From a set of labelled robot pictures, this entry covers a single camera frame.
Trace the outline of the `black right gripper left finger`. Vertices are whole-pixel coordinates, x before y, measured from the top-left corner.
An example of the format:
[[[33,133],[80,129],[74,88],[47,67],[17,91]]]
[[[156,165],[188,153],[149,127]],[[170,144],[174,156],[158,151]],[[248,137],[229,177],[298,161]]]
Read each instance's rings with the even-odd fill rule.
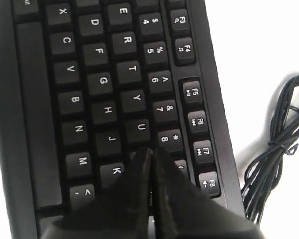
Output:
[[[52,222],[42,238],[147,239],[152,157],[150,148],[140,148],[105,192]]]

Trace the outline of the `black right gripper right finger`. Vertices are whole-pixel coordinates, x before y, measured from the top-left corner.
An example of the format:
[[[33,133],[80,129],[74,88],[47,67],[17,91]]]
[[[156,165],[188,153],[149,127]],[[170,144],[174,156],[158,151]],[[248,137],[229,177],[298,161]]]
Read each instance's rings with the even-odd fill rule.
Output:
[[[178,169],[164,148],[153,152],[158,239],[260,239],[258,226],[214,202]]]

